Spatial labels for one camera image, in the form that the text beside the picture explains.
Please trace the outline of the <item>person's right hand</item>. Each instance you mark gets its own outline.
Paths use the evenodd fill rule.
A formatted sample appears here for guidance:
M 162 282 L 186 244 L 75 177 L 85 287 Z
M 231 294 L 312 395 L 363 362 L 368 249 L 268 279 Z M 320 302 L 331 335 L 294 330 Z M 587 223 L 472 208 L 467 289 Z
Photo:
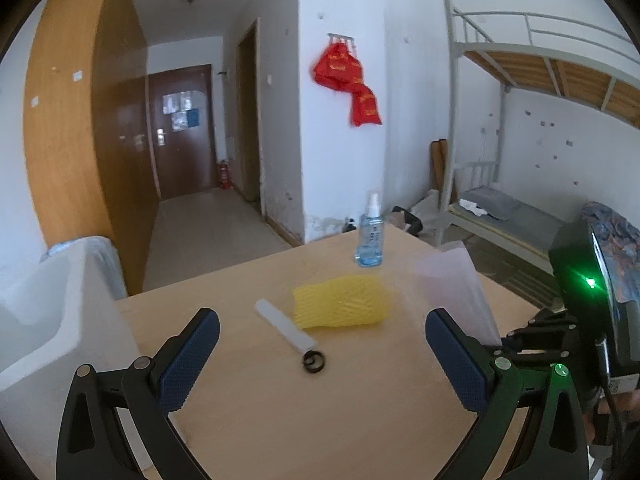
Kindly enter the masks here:
M 625 419 L 626 422 L 638 422 L 640 420 L 639 390 L 625 392 L 618 394 L 617 396 L 613 396 L 612 401 L 608 401 L 606 399 L 601 400 L 598 404 L 598 413 L 608 414 L 611 411 L 611 404 L 616 407 L 617 413 L 621 418 Z M 584 420 L 586 440 L 588 444 L 593 441 L 594 436 L 596 435 L 596 430 L 594 429 L 592 423 L 592 415 L 593 410 L 590 410 L 587 414 L 582 416 L 582 419 Z

